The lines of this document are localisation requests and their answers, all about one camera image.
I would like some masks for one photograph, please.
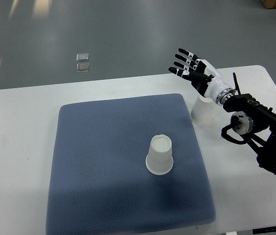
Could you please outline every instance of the upside-down paper cup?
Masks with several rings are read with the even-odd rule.
[[[191,120],[196,124],[208,124],[212,120],[214,105],[211,98],[199,95],[190,113]]]
[[[171,139],[165,135],[154,136],[146,158],[147,169],[155,175],[164,175],[170,172],[173,163]]]

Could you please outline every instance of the white table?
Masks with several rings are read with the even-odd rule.
[[[242,93],[276,113],[276,86],[261,66],[219,69]],[[58,111],[62,105],[104,99],[180,93],[192,109],[198,96],[173,74],[0,90],[0,234],[44,234]],[[276,176],[258,167],[247,145],[221,138],[231,114],[216,106],[207,125],[196,125],[216,207],[215,222],[153,234],[213,234],[276,226]],[[269,131],[261,133],[268,137]]]

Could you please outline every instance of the robotic hand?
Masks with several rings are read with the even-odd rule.
[[[169,71],[191,81],[192,86],[202,96],[212,98],[216,104],[223,105],[227,112],[235,112],[231,116],[230,124],[222,129],[221,136],[235,144],[247,143],[258,155],[256,159],[259,166],[276,175],[276,114],[272,112],[272,108],[263,106],[250,94],[241,94],[235,74],[236,87],[233,89],[223,82],[222,76],[209,62],[184,49],[180,48],[179,52],[186,57],[179,54],[175,57],[186,65],[174,62],[180,69],[170,67]],[[271,134],[266,141],[256,135],[268,127]],[[239,134],[243,141],[228,135],[229,129]]]
[[[192,86],[204,97],[212,98],[219,105],[235,94],[235,90],[223,82],[220,73],[206,60],[200,59],[195,54],[184,49],[179,52],[185,54],[187,58],[176,54],[176,58],[182,60],[187,65],[179,62],[174,64],[182,69],[170,67],[169,71],[192,82]]]

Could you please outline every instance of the blue cushion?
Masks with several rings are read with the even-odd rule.
[[[153,136],[172,140],[162,176],[145,159]],[[210,223],[215,208],[182,95],[91,101],[61,107],[48,235],[144,233]]]

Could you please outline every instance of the robotic finger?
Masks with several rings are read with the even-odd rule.
[[[182,68],[183,70],[186,70],[186,71],[194,71],[194,69],[191,68],[190,66],[183,65],[183,64],[181,64],[179,62],[176,62],[176,61],[174,62],[174,65],[176,65],[176,66],[178,66],[178,67],[180,67],[180,68]]]

